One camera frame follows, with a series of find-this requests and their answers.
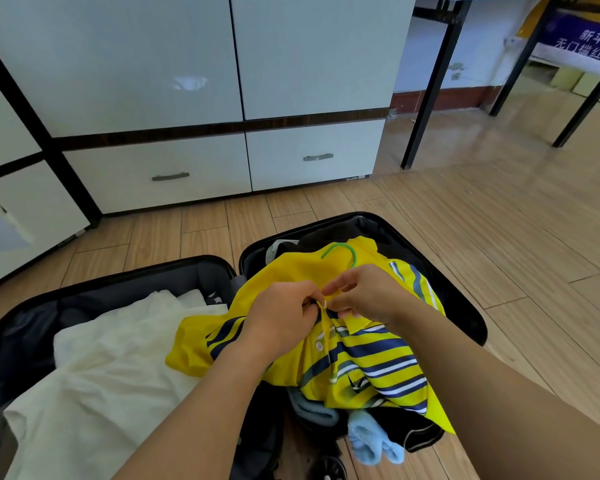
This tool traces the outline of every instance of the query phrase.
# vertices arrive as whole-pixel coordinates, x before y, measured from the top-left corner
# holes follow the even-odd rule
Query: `purple sign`
[[[556,13],[538,42],[600,61],[600,23]]]

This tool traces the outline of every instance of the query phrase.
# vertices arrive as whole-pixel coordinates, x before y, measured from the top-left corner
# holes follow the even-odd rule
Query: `person's left arm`
[[[240,337],[122,466],[113,480],[227,479],[245,412],[275,359],[302,341],[324,303],[309,281],[273,283],[254,300]]]

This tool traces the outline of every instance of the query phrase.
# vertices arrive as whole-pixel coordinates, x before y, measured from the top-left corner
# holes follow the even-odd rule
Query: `red baseboard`
[[[481,86],[478,88],[440,89],[433,110],[465,109],[491,104],[495,101],[501,88],[502,86]],[[424,91],[393,93],[391,108],[396,109],[398,114],[418,112],[423,96]]]

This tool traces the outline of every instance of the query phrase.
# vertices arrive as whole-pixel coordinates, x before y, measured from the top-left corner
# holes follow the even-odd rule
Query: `person's right arm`
[[[600,425],[499,361],[377,266],[322,289],[413,350],[481,479],[600,480]]]

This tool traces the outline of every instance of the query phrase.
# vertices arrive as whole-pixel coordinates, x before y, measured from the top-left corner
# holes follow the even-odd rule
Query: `hand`
[[[309,335],[318,316],[311,298],[326,304],[311,281],[272,283],[253,300],[237,342],[263,355],[265,366],[291,352]]]
[[[348,269],[321,291],[325,296],[342,292],[327,304],[327,308],[338,312],[339,318],[352,314],[386,325],[404,314],[408,307],[422,303],[375,264]]]

